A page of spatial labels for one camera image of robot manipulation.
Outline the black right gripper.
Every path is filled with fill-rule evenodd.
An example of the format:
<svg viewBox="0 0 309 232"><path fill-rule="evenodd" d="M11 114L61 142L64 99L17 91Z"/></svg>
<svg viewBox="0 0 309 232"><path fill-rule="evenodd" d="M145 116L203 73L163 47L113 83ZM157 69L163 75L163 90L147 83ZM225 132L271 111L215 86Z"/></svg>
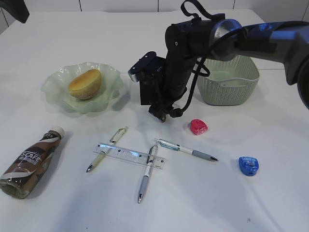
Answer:
<svg viewBox="0 0 309 232"><path fill-rule="evenodd" d="M210 20L185 21L171 24L165 33L167 55L164 77L160 80L162 104L169 106L171 118L181 117L183 109L174 108L173 102L182 97L196 60L210 47L211 31L215 23ZM158 104L152 104L149 113L158 118L166 115Z"/></svg>

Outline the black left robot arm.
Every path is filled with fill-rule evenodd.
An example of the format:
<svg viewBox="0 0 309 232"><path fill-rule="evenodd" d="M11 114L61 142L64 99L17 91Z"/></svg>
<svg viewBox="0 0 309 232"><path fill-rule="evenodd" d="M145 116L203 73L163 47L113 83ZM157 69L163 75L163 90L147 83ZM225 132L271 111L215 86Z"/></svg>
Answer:
<svg viewBox="0 0 309 232"><path fill-rule="evenodd" d="M23 24L28 20L29 11L24 0L0 0L0 6L14 19Z"/></svg>

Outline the black blue right robot arm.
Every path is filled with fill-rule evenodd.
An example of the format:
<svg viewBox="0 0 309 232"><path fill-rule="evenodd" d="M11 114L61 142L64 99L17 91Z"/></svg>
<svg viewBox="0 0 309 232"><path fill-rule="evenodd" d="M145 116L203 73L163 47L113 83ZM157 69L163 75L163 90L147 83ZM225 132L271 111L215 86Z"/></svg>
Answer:
<svg viewBox="0 0 309 232"><path fill-rule="evenodd" d="M180 117L173 108L186 91L189 77L208 77L205 60L229 61L236 55L282 63L286 81L297 85L302 102L309 103L309 25L303 21L272 22L242 27L236 20L186 21L170 25L165 33L168 49L155 81L156 97L150 113L165 121Z"/></svg>

